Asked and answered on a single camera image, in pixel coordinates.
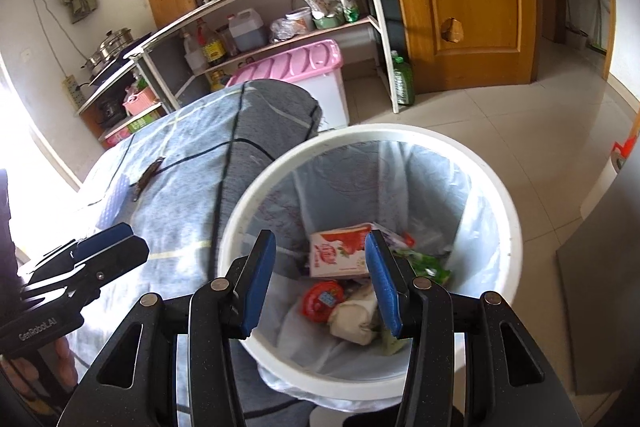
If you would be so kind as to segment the person's left hand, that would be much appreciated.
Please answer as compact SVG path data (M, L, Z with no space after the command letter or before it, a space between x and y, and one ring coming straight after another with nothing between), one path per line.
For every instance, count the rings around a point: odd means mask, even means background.
M62 337L55 340L52 347L55 352L54 373L58 375L64 386L75 387L78 383L78 374L67 338ZM20 395L28 399L35 398L36 394L32 391L32 386L39 381L39 373L32 362L26 359L11 360L1 357L1 367L9 377L9 382Z

